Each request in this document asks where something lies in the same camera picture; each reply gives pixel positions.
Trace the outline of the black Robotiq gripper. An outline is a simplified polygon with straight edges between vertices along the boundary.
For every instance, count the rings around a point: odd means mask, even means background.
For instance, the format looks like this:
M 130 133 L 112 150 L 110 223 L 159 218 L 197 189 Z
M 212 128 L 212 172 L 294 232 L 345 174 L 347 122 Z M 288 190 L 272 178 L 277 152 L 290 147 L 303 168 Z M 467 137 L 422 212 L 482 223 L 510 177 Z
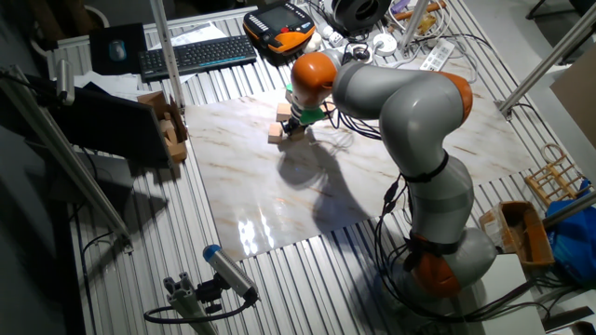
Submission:
M 293 115 L 290 116 L 290 118 L 285 121 L 284 123 L 280 124 L 283 130 L 283 134 L 286 137 L 289 137 L 292 133 L 297 133 L 299 131 L 302 131 L 302 138 L 305 139 L 306 138 L 306 134 L 308 132 L 308 127 L 304 127 L 300 124 L 300 120 L 295 118 Z

